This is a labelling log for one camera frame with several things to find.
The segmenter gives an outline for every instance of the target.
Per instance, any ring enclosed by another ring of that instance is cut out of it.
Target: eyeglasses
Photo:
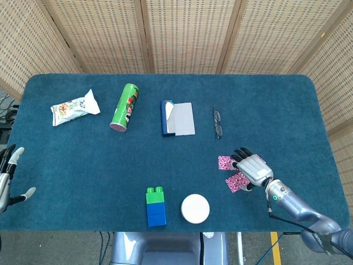
[[[213,116],[215,118],[216,137],[220,139],[223,135],[223,131],[221,127],[221,116],[217,109],[213,109]]]

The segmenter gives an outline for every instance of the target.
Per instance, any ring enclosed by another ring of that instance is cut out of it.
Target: glasses lens
[[[216,134],[217,134],[218,138],[221,138],[223,135],[222,127],[218,124],[216,125]]]
[[[218,112],[218,110],[215,110],[213,113],[215,115],[215,119],[217,121],[221,121],[221,116],[220,116],[220,113]]]

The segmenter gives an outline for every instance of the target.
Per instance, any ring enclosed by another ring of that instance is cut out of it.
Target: snack wrapper
[[[53,126],[58,126],[86,114],[96,115],[100,113],[92,89],[82,98],[76,98],[68,102],[53,105],[50,109],[51,112],[53,112]]]

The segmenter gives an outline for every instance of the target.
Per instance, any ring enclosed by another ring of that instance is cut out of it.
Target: white lid
[[[210,214],[210,205],[204,196],[191,194],[181,204],[181,214],[192,224],[200,224]]]

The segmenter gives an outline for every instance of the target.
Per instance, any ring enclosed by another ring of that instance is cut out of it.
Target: wicker panel
[[[331,147],[353,220],[353,132],[331,142]]]
[[[216,73],[234,0],[147,0],[157,73]]]
[[[248,0],[225,73],[287,73],[341,0]]]
[[[21,95],[34,74],[79,72],[35,1],[0,1],[0,81]]]
[[[88,72],[145,72],[133,0],[45,3]]]
[[[327,130],[352,118],[353,11],[327,38],[303,70],[315,83]]]

